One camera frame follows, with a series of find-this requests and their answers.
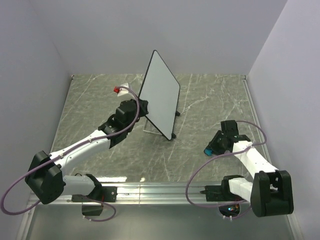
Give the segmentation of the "white whiteboard black frame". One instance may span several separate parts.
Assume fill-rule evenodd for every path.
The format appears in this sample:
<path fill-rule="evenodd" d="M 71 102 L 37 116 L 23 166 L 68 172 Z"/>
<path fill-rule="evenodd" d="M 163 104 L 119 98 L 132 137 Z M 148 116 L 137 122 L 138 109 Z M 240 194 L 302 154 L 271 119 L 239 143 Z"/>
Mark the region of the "white whiteboard black frame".
<path fill-rule="evenodd" d="M 148 114 L 175 113 L 181 86 L 157 50 L 152 52 L 138 97 L 148 101 Z"/>

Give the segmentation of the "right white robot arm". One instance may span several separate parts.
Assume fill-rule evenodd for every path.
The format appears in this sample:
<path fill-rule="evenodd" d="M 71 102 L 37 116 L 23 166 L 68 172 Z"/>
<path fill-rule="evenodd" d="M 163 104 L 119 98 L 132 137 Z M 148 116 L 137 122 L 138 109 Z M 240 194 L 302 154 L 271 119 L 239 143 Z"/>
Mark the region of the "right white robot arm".
<path fill-rule="evenodd" d="M 253 181 L 241 175 L 224 176 L 219 185 L 206 185 L 208 202 L 246 200 L 257 217 L 289 215 L 294 211 L 292 179 L 286 170 L 268 162 L 245 134 L 240 134 L 235 120 L 220 123 L 221 129 L 204 150 L 207 156 L 234 154 L 245 166 Z"/>

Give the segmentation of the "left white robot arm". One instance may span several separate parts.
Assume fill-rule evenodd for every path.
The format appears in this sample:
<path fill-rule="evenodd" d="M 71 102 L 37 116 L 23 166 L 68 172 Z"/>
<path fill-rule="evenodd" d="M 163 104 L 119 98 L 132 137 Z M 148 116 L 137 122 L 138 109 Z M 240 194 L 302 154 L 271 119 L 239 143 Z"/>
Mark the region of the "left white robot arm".
<path fill-rule="evenodd" d="M 79 195 L 89 201 L 103 199 L 102 184 L 92 174 L 68 175 L 77 164 L 116 146 L 132 131 L 135 123 L 148 114 L 148 101 L 134 99 L 120 103 L 105 123 L 89 136 L 50 154 L 35 154 L 25 182 L 44 205 L 60 196 Z"/>

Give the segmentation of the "blue whiteboard eraser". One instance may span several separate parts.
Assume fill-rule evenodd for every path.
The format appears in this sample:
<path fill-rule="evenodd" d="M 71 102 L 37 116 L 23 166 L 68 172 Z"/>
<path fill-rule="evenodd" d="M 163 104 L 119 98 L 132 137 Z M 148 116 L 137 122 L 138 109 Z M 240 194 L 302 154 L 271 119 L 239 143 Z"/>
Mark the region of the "blue whiteboard eraser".
<path fill-rule="evenodd" d="M 208 156 L 208 157 L 214 155 L 213 151 L 212 151 L 211 149 L 209 149 L 209 148 L 206 148 L 206 149 L 204 150 L 204 154 L 205 154 L 206 156 Z"/>

